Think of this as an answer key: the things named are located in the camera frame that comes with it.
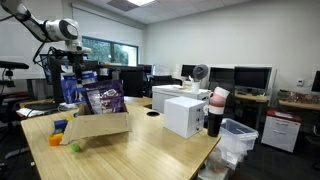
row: green object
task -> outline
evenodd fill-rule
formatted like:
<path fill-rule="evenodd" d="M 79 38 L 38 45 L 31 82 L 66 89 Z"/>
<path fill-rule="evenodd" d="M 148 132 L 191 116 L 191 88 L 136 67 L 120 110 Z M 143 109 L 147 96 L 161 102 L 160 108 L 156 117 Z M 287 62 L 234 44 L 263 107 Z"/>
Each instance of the green object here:
<path fill-rule="evenodd" d="M 78 144 L 71 144 L 71 149 L 73 152 L 79 152 L 80 151 L 80 147 Z"/>

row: black cup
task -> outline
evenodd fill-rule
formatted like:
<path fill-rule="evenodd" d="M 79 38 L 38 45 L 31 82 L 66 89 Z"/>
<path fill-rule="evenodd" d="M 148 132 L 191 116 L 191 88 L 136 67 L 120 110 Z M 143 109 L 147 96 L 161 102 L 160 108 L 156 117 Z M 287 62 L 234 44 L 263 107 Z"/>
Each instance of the black cup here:
<path fill-rule="evenodd" d="M 208 135 L 211 137 L 217 137 L 220 131 L 220 125 L 222 121 L 222 115 L 216 115 L 208 113 Z"/>

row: window frame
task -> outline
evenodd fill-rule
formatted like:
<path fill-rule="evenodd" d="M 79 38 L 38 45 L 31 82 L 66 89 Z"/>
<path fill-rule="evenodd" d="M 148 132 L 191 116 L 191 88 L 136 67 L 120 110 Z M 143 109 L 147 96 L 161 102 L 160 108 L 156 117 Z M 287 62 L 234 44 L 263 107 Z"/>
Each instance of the window frame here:
<path fill-rule="evenodd" d="M 89 39 L 89 40 L 95 40 L 95 41 L 101 41 L 101 42 L 105 42 L 105 43 L 110 43 L 110 52 L 111 52 L 111 62 L 110 63 L 115 63 L 114 60 L 114 45 L 120 45 L 120 46 L 129 46 L 129 47 L 133 47 L 137 49 L 137 55 L 136 55 L 136 66 L 138 66 L 139 64 L 139 46 L 135 46 L 135 45 L 131 45 L 131 44 L 125 44 L 125 43 L 120 43 L 120 42 L 116 42 L 116 41 L 109 41 L 109 40 L 105 40 L 105 39 L 100 39 L 100 38 L 95 38 L 95 37 L 90 37 L 90 36 L 82 36 L 82 39 Z"/>

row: snack bag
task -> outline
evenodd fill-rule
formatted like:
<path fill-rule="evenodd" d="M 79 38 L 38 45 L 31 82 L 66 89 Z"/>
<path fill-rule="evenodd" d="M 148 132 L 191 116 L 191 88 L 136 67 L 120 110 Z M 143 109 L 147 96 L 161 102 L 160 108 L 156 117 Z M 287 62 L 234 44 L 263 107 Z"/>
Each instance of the snack bag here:
<path fill-rule="evenodd" d="M 121 80 L 107 80 L 84 85 L 83 95 L 92 114 L 123 111 L 124 96 Z"/>
<path fill-rule="evenodd" d="M 97 82 L 97 74 L 92 71 L 82 72 L 82 84 L 77 84 L 74 73 L 63 73 L 61 76 L 61 88 L 67 104 L 85 102 L 83 85 Z"/>

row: open cardboard box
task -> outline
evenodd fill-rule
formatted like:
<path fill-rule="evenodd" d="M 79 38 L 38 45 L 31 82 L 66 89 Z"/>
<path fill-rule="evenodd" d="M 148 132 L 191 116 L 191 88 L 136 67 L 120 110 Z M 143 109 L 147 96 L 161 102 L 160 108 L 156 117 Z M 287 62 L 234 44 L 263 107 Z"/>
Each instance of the open cardboard box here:
<path fill-rule="evenodd" d="M 79 109 L 78 117 L 68 122 L 60 145 L 88 137 L 132 131 L 128 113 L 124 104 L 124 112 L 121 113 L 91 114 L 84 104 Z"/>

